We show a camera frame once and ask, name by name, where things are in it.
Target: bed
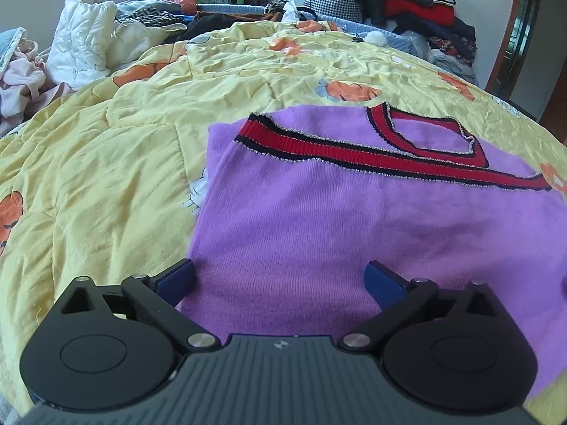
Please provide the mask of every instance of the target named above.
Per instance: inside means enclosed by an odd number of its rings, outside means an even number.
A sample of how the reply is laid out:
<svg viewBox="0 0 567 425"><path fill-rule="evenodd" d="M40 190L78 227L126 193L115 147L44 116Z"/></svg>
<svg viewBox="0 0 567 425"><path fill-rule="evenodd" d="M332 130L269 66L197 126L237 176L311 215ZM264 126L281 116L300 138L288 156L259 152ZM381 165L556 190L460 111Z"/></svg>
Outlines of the bed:
<svg viewBox="0 0 567 425"><path fill-rule="evenodd" d="M567 148L478 87L322 22L305 33L255 22L149 50L56 100L0 140L0 391L32 406L19 357L78 275L98 285L184 257L199 208L208 126L297 104L378 105L455 117L470 132L567 179ZM527 403L567 417L567 373Z"/></svg>

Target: gray ribbed panel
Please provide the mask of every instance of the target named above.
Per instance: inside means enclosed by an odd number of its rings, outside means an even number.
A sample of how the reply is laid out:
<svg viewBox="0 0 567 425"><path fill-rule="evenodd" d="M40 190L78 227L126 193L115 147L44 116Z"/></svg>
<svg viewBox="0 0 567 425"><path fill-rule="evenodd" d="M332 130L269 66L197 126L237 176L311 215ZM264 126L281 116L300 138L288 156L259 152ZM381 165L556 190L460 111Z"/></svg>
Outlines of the gray ribbed panel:
<svg viewBox="0 0 567 425"><path fill-rule="evenodd" d="M288 345L282 347L282 341ZM189 356L166 388L136 406L90 416L38 406L22 420L22 425L355 423L536 425L521 409L480 418L429 410L393 389L372 358L347 355L327 337L260 336L234 336L223 350Z"/></svg>

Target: white puffer jacket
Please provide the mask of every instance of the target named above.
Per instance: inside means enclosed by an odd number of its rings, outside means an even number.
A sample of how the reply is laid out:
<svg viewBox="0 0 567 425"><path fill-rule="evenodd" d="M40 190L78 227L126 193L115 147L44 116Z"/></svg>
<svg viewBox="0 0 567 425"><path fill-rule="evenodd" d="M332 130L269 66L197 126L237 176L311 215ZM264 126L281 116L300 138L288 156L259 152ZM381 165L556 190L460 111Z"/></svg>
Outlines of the white puffer jacket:
<svg viewBox="0 0 567 425"><path fill-rule="evenodd" d="M65 0L46 63L51 80L77 90L108 76L106 52L116 12L113 1Z"/></svg>

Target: metal screw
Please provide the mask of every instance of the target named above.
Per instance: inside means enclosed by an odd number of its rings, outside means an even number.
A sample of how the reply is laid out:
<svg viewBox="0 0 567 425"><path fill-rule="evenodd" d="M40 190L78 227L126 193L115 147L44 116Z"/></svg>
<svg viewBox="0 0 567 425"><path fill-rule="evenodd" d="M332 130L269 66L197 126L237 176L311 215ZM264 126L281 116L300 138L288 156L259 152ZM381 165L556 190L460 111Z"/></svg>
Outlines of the metal screw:
<svg viewBox="0 0 567 425"><path fill-rule="evenodd" d="M366 334L348 334L342 338L342 343L353 349L360 349L370 344L370 337Z"/></svg>
<svg viewBox="0 0 567 425"><path fill-rule="evenodd" d="M196 349L208 349L215 345L217 340L210 334L197 333L187 339L187 343Z"/></svg>

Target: pink garment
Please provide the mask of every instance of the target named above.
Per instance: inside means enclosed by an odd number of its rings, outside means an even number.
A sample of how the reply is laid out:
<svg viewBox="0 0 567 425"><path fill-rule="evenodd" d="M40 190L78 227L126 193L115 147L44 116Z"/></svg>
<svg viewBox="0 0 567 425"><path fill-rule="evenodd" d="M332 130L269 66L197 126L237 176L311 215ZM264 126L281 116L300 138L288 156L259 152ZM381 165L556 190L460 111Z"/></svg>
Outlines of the pink garment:
<svg viewBox="0 0 567 425"><path fill-rule="evenodd" d="M70 93L67 83L54 85L47 80L38 44L23 38L0 79L0 137Z"/></svg>

